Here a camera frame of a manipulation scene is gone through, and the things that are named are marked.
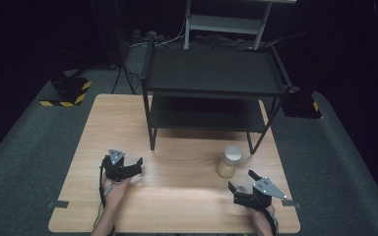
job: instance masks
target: wooden table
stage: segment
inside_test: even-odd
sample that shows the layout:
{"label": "wooden table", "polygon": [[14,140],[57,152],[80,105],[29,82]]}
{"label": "wooden table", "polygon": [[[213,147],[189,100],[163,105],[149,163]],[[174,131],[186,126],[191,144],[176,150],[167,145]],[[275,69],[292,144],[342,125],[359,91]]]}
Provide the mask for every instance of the wooden table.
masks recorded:
{"label": "wooden table", "polygon": [[[150,150],[141,96],[97,96],[58,199],[69,204],[54,209],[49,229],[92,231],[100,204],[99,167],[109,148],[126,153],[125,165],[144,159],[143,174],[132,179],[118,214],[119,232],[254,232],[248,210],[232,202],[228,179],[217,173],[228,145],[243,150],[235,175],[229,179],[238,191],[252,192],[254,180],[248,176],[252,169],[269,177],[291,200],[271,130],[254,155],[249,154],[244,133],[159,130],[157,138],[161,142]],[[273,204],[280,232],[298,232],[295,208],[275,198]]]}

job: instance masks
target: forearm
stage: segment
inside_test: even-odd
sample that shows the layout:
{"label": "forearm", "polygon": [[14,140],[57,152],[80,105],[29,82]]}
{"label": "forearm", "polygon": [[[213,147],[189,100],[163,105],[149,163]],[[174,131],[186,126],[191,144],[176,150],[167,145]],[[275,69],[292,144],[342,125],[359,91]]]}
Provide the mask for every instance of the forearm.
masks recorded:
{"label": "forearm", "polygon": [[92,231],[92,236],[106,236],[112,230],[112,227],[115,223],[116,214],[118,210],[114,208],[106,208],[102,215],[100,216],[99,221],[97,222],[96,226],[94,227],[94,231]]}

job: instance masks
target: white lid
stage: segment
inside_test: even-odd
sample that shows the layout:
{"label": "white lid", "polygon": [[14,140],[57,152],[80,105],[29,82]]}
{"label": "white lid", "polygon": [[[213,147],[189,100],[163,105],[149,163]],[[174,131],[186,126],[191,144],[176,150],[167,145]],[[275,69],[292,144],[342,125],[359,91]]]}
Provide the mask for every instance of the white lid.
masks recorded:
{"label": "white lid", "polygon": [[238,146],[227,146],[225,148],[225,157],[229,162],[236,164],[242,157],[242,150]]}

